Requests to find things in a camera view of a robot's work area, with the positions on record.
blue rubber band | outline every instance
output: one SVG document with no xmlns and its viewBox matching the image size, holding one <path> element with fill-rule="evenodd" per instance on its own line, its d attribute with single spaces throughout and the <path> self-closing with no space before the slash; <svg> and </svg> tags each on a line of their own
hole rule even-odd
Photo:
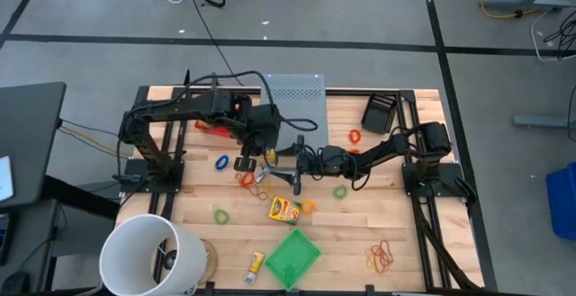
<svg viewBox="0 0 576 296">
<path fill-rule="evenodd" d="M 228 156 L 224 155 L 222 157 L 220 157 L 218 159 L 218 161 L 216 161 L 216 170 L 222 170 L 224 169 L 227 165 L 228 165 L 228 161 L 230 161 L 230 159 L 228 158 Z"/>
</svg>

wooden table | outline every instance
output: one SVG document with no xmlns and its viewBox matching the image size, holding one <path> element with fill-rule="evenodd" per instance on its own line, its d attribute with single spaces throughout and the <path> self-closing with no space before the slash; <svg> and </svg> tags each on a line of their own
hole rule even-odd
<svg viewBox="0 0 576 296">
<path fill-rule="evenodd" d="M 169 99 L 171 86 L 153 86 L 148 91 L 149 100 Z M 446 122 L 437 90 L 415 90 L 420 122 Z M 253 97 L 254 104 L 259 102 Z M 367 96 L 329 95 L 328 133 L 329 144 L 342 148 L 359 148 L 365 151 L 386 139 L 362 131 L 360 120 Z M 407 115 L 410 126 L 410 115 Z M 150 133 L 160 146 L 165 123 L 154 123 Z M 172 147 L 176 143 L 178 126 L 172 133 Z M 352 145 L 348 132 L 362 131 L 362 140 Z M 211 281 L 217 289 L 282 289 L 281 284 L 263 266 L 256 284 L 243 283 L 243 277 L 254 251 L 270 255 L 291 232 L 293 226 L 270 220 L 267 213 L 270 199 L 259 201 L 234 180 L 235 171 L 230 165 L 223 171 L 214 168 L 221 155 L 233 161 L 239 154 L 235 140 L 204 134 L 189 121 L 185 135 L 185 171 L 183 187 L 175 198 L 172 221 L 192 230 L 210 241 L 218 253 L 218 266 Z M 452 162 L 453 155 L 443 162 Z M 318 211 L 311 216 L 302 215 L 297 228 L 306 234 L 322 255 L 308 273 L 297 283 L 300 290 L 364 291 L 373 284 L 377 291 L 424 291 L 425 284 L 420 264 L 417 234 L 410 199 L 405 195 L 401 176 L 402 157 L 375 167 L 367 186 L 359 192 L 349 190 L 348 196 L 339 201 L 332 190 L 339 184 L 349 187 L 343 178 L 326 177 L 319 182 L 302 177 L 302 193 L 293 196 L 287 183 L 268 176 L 265 185 L 273 187 L 276 195 L 301 202 L 312 199 Z M 117 224 L 148 211 L 150 194 L 137 193 L 122 207 Z M 163 200 L 158 211 L 162 210 Z M 465 205 L 458 198 L 436 198 L 438 216 L 446 249 L 475 283 L 483 285 L 476 246 Z M 230 222 L 217 225 L 212 218 L 215 207 L 227 211 Z M 366 267 L 365 250 L 380 240 L 390 242 L 394 263 L 385 274 L 376 274 Z M 439 269 L 434 249 L 428 244 L 436 286 L 440 286 Z"/>
</svg>

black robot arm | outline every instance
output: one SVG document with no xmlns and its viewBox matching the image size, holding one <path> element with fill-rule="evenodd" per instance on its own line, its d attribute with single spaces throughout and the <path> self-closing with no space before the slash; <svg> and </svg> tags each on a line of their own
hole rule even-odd
<svg viewBox="0 0 576 296">
<path fill-rule="evenodd" d="M 148 179 L 170 175 L 173 158 L 161 151 L 149 133 L 149 124 L 157 121 L 199 120 L 214 127 L 222 127 L 242 145 L 241 155 L 234 168 L 253 172 L 256 161 L 250 156 L 261 155 L 266 148 L 274 148 L 278 140 L 280 122 L 273 104 L 253 106 L 249 96 L 220 91 L 216 87 L 208 94 L 182 96 L 177 100 L 135 103 L 124 113 L 119 139 L 134 145 L 148 163 Z"/>
<path fill-rule="evenodd" d="M 411 154 L 418 160 L 417 166 L 421 181 L 426 182 L 427 175 L 434 171 L 440 159 L 452 151 L 446 126 L 439 122 L 429 122 L 410 130 L 400 130 L 402 131 L 398 134 L 392 131 L 387 140 L 360 154 L 350 153 L 343 148 L 330 145 L 314 151 L 304 144 L 304 137 L 299 136 L 292 147 L 278 152 L 279 155 L 296 156 L 294 175 L 275 172 L 274 169 L 271 174 L 293 185 L 295 195 L 300 194 L 302 190 L 301 175 L 312 175 L 314 178 L 342 175 L 353 182 L 352 189 L 360 190 L 367 182 L 367 178 L 360 187 L 355 187 L 355 181 L 369 175 L 373 167 L 394 157 Z M 423 148 L 418 149 L 416 145 L 411 144 L 411 136 L 421 139 Z"/>
</svg>

gray metal plate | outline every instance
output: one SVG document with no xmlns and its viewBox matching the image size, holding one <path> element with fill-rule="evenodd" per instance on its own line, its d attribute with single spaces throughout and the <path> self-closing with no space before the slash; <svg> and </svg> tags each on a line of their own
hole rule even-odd
<svg viewBox="0 0 576 296">
<path fill-rule="evenodd" d="M 328 121 L 326 118 L 326 87 L 323 75 L 265 75 L 270 85 L 274 103 L 286 119 L 307 118 L 318 123 L 318 129 L 312 132 L 296 130 L 285 123 L 280 127 L 276 149 L 290 147 L 299 134 L 312 148 L 324 148 L 328 145 Z M 268 103 L 264 87 L 261 89 L 262 103 Z M 295 125 L 310 127 L 308 123 Z"/>
</svg>

green rubber band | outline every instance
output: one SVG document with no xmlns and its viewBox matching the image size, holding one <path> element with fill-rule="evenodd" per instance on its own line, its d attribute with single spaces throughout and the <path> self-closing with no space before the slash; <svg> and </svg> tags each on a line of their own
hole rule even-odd
<svg viewBox="0 0 576 296">
<path fill-rule="evenodd" d="M 342 200 L 346 198 L 346 196 L 348 196 L 348 189 L 343 184 L 341 184 L 340 186 L 334 188 L 332 194 L 334 195 L 334 197 L 338 198 L 339 200 Z"/>
<path fill-rule="evenodd" d="M 230 215 L 228 214 L 227 211 L 216 210 L 214 211 L 214 221 L 216 222 L 216 224 L 224 225 L 230 221 Z"/>
</svg>

